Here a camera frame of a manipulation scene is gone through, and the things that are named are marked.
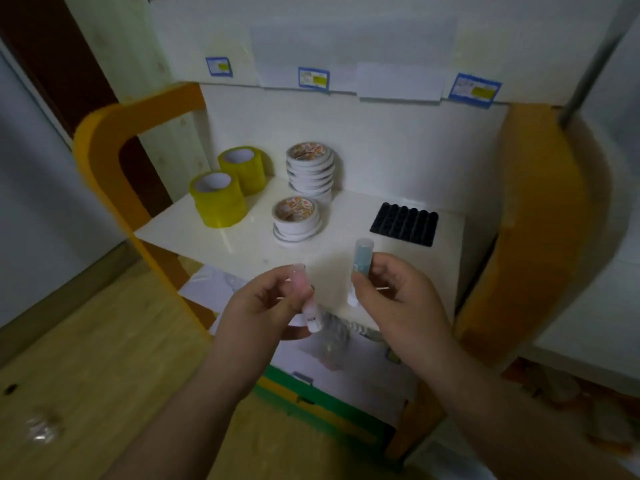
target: small bottle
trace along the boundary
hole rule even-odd
[[[311,287],[304,264],[294,264],[289,274],[291,284],[294,290],[307,290]],[[316,305],[316,300],[311,297],[302,307],[302,315],[307,320],[307,328],[311,333],[318,332],[323,329],[324,321],[322,312]]]
[[[369,268],[371,267],[371,259],[373,258],[373,241],[366,237],[361,237],[356,241],[356,250],[353,255],[353,270],[356,273],[362,273],[369,277]],[[356,288],[351,284],[347,303],[351,306],[359,306],[360,302],[356,297]]]

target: label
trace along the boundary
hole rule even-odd
[[[489,107],[501,86],[502,83],[495,80],[459,73],[449,93],[449,99]]]
[[[328,91],[329,71],[309,67],[298,67],[298,85],[301,88]]]
[[[207,67],[213,77],[233,77],[231,62],[228,57],[207,57]]]

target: black rubber pad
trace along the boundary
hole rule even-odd
[[[437,212],[418,211],[384,202],[369,231],[430,248],[437,226]]]

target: stack of tape rolls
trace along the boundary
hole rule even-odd
[[[218,170],[204,173],[191,181],[189,193],[208,227],[229,227],[246,215],[244,195],[235,175]]]
[[[324,144],[309,141],[287,150],[289,186],[320,203],[331,203],[334,167],[333,151]]]
[[[244,195],[260,192],[267,184],[262,163],[262,151],[252,146],[231,148],[218,156],[220,169],[235,175]]]
[[[273,206],[273,237],[289,248],[315,236],[322,227],[317,202],[300,196],[287,197]]]

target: left hand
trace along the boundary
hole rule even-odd
[[[202,366],[207,374],[225,382],[242,399],[266,369],[281,340],[309,336],[307,327],[289,326],[294,315],[313,296],[313,289],[293,291],[291,266],[257,276],[231,297],[213,346]]]

